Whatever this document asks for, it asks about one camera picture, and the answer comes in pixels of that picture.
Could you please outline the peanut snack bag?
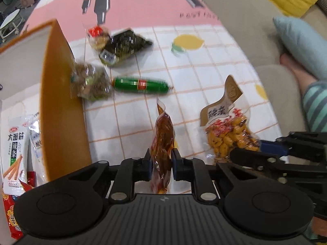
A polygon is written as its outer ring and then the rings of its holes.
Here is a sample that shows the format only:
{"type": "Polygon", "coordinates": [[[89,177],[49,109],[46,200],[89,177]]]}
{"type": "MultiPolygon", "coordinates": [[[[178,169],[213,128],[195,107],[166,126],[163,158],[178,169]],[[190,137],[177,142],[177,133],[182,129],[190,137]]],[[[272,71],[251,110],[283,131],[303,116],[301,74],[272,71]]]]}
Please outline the peanut snack bag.
{"type": "Polygon", "coordinates": [[[200,112],[206,159],[213,163],[230,158],[235,148],[259,151],[261,142],[250,130],[250,106],[233,76],[224,83],[223,96],[200,112]]]}

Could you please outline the brown meat snack pack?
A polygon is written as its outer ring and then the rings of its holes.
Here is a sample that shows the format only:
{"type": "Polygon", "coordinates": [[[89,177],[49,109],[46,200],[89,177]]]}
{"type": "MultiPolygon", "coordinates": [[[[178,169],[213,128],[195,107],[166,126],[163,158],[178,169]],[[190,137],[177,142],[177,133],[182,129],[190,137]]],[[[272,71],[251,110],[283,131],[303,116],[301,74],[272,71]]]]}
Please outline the brown meat snack pack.
{"type": "Polygon", "coordinates": [[[153,164],[151,189],[155,194],[165,194],[171,178],[171,151],[175,144],[175,130],[166,106],[159,99],[156,100],[156,105],[159,115],[150,147],[153,164]]]}

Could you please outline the white ball candy bag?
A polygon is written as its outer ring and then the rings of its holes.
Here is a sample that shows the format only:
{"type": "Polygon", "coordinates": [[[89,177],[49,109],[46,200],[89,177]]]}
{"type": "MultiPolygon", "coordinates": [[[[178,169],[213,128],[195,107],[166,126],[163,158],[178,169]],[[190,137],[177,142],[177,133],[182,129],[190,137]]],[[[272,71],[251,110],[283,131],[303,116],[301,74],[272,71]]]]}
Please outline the white ball candy bag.
{"type": "Polygon", "coordinates": [[[37,186],[49,182],[47,172],[45,170],[45,160],[43,157],[43,144],[40,131],[40,115],[39,112],[33,115],[28,123],[29,139],[32,148],[32,165],[36,172],[37,186]]]}

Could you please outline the red snack bag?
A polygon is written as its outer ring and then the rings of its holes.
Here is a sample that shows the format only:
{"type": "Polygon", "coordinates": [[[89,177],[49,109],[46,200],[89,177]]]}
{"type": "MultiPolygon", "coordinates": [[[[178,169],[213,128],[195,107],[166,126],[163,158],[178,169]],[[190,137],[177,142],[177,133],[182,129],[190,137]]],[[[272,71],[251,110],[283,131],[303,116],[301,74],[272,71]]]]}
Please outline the red snack bag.
{"type": "MultiPolygon", "coordinates": [[[[29,173],[27,183],[24,184],[25,191],[31,190],[35,187],[35,178],[31,176],[32,173],[29,173]]],[[[19,240],[23,237],[23,232],[20,229],[16,218],[14,216],[14,208],[19,196],[16,195],[8,195],[2,191],[2,199],[4,204],[4,211],[6,215],[6,220],[8,223],[9,231],[11,233],[11,237],[15,240],[19,240]]]]}

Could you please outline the white green stick snack bag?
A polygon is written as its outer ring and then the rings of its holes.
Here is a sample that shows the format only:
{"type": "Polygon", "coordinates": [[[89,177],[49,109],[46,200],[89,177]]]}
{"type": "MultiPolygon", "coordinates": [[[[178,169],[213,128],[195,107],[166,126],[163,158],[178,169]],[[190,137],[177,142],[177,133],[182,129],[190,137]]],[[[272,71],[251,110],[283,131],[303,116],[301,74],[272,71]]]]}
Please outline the white green stick snack bag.
{"type": "Polygon", "coordinates": [[[1,148],[3,191],[7,195],[20,196],[25,193],[22,183],[27,182],[28,150],[33,116],[10,119],[4,125],[1,148]]]}

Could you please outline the black seaweed snack pack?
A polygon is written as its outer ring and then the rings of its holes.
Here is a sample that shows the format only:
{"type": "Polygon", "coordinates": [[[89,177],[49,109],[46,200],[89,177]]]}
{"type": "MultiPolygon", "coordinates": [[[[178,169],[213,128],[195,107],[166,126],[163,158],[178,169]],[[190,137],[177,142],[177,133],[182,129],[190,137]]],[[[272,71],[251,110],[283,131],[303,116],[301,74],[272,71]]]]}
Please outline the black seaweed snack pack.
{"type": "Polygon", "coordinates": [[[136,53],[153,46],[153,41],[136,34],[132,29],[123,30],[110,37],[99,51],[99,59],[106,66],[115,66],[136,53]]]}

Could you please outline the small cake clear pack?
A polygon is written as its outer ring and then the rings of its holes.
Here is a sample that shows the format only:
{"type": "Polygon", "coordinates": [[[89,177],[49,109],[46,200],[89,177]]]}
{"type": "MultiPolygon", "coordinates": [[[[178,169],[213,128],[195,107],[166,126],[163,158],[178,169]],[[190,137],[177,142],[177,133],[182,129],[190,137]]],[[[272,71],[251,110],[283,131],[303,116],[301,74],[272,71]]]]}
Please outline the small cake clear pack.
{"type": "Polygon", "coordinates": [[[105,47],[108,41],[111,40],[109,30],[101,26],[92,26],[86,28],[86,36],[90,46],[99,51],[105,47]]]}

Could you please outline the striped sleeve leg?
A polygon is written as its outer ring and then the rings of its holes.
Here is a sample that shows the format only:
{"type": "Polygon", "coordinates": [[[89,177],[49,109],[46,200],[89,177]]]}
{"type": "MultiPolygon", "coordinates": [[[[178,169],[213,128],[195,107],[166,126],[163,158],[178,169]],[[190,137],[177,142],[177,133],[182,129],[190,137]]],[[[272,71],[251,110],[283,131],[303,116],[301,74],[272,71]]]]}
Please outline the striped sleeve leg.
{"type": "Polygon", "coordinates": [[[326,133],[326,81],[317,81],[307,87],[303,94],[303,107],[310,131],[326,133]]]}

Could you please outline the bare foot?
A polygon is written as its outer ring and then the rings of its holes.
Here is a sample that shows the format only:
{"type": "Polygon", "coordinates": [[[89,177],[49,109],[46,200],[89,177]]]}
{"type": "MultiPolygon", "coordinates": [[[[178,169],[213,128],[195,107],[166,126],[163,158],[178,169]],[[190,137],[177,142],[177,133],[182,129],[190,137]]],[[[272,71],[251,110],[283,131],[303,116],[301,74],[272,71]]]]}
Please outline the bare foot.
{"type": "Polygon", "coordinates": [[[299,90],[303,95],[309,85],[317,82],[317,79],[305,70],[291,55],[283,53],[280,56],[280,64],[288,68],[295,76],[299,90]]]}

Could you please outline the green sausage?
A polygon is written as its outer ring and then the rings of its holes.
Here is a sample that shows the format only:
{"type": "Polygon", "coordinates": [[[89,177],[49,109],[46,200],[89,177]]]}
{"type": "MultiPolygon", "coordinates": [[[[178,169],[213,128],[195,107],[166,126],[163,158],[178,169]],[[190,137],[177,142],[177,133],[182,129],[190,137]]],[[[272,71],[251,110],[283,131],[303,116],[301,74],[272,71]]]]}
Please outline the green sausage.
{"type": "Polygon", "coordinates": [[[143,94],[166,94],[173,89],[166,81],[141,77],[115,77],[111,85],[117,91],[143,94]]]}

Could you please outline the light blue cushion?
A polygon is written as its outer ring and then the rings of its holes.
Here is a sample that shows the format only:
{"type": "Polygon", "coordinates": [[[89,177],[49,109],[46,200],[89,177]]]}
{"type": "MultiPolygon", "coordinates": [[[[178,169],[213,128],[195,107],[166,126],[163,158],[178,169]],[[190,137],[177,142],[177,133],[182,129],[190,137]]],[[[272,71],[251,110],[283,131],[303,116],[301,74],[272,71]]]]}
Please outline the light blue cushion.
{"type": "Polygon", "coordinates": [[[295,17],[274,17],[273,24],[295,60],[319,80],[326,80],[326,39],[307,22],[295,17]]]}

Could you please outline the beige sofa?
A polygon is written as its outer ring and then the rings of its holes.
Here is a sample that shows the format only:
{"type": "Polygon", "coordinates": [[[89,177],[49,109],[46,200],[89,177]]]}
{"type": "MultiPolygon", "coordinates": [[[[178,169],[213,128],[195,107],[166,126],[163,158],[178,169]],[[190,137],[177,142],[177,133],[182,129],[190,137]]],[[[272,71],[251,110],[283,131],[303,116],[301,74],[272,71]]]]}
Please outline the beige sofa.
{"type": "MultiPolygon", "coordinates": [[[[282,134],[310,131],[298,82],[293,73],[280,64],[283,53],[291,55],[273,24],[274,17],[285,17],[281,11],[269,0],[203,1],[218,16],[254,66],[282,134]]],[[[300,19],[326,39],[326,30],[316,29],[312,18],[300,19]]]]}

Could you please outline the orange storage box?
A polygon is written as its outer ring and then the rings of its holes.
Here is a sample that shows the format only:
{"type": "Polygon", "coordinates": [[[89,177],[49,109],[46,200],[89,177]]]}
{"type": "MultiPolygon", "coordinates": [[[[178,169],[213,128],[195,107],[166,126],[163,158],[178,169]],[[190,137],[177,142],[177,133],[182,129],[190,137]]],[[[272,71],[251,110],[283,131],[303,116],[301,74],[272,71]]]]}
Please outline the orange storage box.
{"type": "Polygon", "coordinates": [[[1,142],[11,119],[39,113],[49,180],[91,164],[82,100],[70,94],[72,67],[72,51],[56,20],[1,48],[1,142]]]}

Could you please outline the patterned tablecloth mat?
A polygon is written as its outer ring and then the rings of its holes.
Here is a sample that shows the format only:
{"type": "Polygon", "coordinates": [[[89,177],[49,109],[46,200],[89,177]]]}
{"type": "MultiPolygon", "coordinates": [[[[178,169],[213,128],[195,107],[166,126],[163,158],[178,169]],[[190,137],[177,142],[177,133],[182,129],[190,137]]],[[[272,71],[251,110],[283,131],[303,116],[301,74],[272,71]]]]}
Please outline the patterned tablecloth mat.
{"type": "Polygon", "coordinates": [[[108,75],[161,79],[173,89],[161,97],[171,116],[183,157],[206,158],[199,114],[219,100],[224,82],[233,76],[249,107],[249,128],[259,138],[281,135],[262,83],[218,17],[193,0],[40,0],[26,29],[56,19],[74,57],[100,64],[85,28],[97,24],[113,34],[126,28],[152,41],[151,48],[108,68],[108,75]]]}

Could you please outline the white round stool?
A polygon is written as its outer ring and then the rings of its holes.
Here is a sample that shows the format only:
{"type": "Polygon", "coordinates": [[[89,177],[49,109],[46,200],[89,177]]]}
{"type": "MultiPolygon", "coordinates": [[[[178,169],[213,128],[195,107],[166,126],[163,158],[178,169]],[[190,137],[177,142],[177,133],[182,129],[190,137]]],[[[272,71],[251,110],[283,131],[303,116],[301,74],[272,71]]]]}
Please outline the white round stool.
{"type": "Polygon", "coordinates": [[[6,16],[4,21],[1,24],[0,36],[2,39],[2,43],[5,43],[7,38],[12,34],[19,35],[19,28],[25,22],[25,19],[21,15],[21,9],[16,9],[12,13],[6,16]]]}

